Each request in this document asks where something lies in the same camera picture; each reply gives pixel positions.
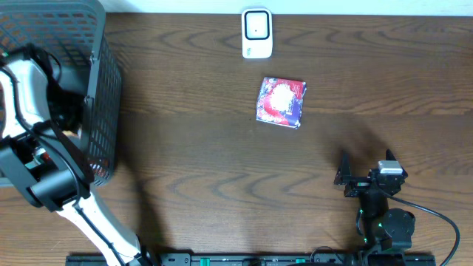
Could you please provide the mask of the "purple red pad package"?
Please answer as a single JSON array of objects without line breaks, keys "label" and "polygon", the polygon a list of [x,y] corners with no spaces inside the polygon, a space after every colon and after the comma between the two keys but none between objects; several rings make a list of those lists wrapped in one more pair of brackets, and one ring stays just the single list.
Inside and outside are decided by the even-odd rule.
[{"label": "purple red pad package", "polygon": [[256,119],[298,129],[306,90],[304,81],[264,77],[256,100]]}]

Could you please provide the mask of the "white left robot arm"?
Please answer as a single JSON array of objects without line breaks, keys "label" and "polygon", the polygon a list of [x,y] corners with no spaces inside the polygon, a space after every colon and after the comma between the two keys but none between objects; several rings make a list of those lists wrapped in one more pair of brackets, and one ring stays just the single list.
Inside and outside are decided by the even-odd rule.
[{"label": "white left robot arm", "polygon": [[33,44],[1,56],[1,172],[31,205],[74,224],[108,265],[155,265],[96,193],[88,159],[66,135],[81,127],[84,96],[62,89],[61,74],[59,60]]}]

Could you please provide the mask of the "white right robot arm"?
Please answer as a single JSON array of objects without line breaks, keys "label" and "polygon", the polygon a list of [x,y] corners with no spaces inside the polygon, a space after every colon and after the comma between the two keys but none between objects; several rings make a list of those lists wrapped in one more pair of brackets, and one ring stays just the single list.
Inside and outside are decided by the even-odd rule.
[{"label": "white right robot arm", "polygon": [[365,176],[351,172],[348,154],[341,158],[334,183],[344,186],[344,196],[359,199],[355,220],[357,233],[369,248],[381,252],[412,247],[415,216],[400,208],[390,208],[388,198],[401,191],[407,172],[390,150]]}]

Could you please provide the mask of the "white barcode scanner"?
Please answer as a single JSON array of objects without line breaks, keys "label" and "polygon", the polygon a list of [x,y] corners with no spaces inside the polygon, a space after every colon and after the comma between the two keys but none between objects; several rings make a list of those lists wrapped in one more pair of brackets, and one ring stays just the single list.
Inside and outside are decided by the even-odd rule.
[{"label": "white barcode scanner", "polygon": [[272,13],[266,8],[250,8],[242,12],[242,56],[265,59],[273,52]]}]

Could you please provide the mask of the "grey plastic mesh basket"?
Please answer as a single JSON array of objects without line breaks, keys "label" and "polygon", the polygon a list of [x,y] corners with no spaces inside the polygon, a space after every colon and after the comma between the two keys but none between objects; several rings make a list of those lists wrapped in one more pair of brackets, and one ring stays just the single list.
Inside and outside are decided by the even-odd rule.
[{"label": "grey plastic mesh basket", "polygon": [[97,186],[115,168],[122,75],[104,33],[99,1],[2,1],[1,51],[31,43],[53,54],[60,86],[81,94],[84,124],[77,143],[87,155]]}]

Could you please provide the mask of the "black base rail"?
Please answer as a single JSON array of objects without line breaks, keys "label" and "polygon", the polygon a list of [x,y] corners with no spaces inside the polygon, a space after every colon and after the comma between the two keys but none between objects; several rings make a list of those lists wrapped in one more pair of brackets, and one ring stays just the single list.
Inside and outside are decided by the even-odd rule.
[{"label": "black base rail", "polygon": [[[312,256],[218,256],[191,255],[188,253],[164,253],[157,260],[162,266],[284,266],[284,265],[361,265],[355,259],[345,259],[333,253],[316,253]],[[371,256],[368,265],[435,266],[432,255],[381,255]]]}]

